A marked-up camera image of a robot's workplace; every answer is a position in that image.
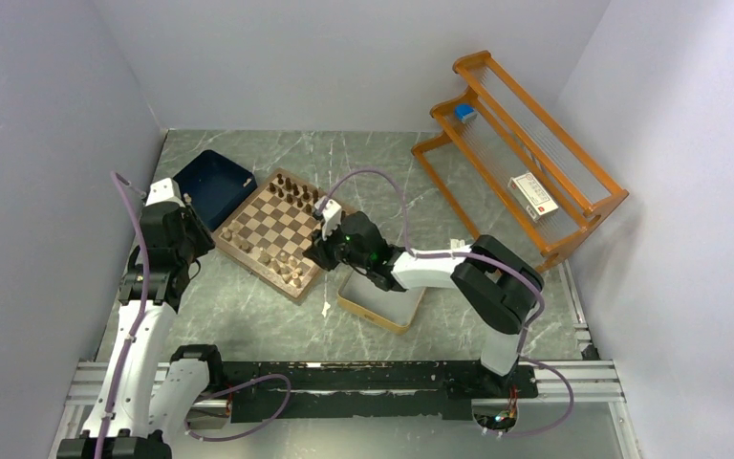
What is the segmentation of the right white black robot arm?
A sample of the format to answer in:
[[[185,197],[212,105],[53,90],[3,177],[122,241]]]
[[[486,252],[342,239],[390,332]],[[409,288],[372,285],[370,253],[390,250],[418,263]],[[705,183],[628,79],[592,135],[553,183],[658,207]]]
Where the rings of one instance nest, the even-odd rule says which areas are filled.
[[[388,243],[361,211],[332,216],[315,211],[313,217],[321,226],[304,254],[321,269],[346,265],[384,292],[460,292],[489,329],[478,385],[490,396],[512,386],[526,331],[545,303],[543,277],[531,265],[487,234],[450,250],[406,250]]]

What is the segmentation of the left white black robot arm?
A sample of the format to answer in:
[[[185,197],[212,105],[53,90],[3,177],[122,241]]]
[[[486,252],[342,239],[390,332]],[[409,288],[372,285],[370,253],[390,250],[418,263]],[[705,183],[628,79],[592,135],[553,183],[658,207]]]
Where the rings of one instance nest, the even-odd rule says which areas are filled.
[[[143,241],[120,282],[119,329],[106,377],[80,432],[60,442],[59,458],[169,458],[191,406],[225,388],[227,372],[214,344],[180,346],[161,386],[154,385],[189,269],[214,243],[194,210],[177,201],[145,206],[138,226]]]

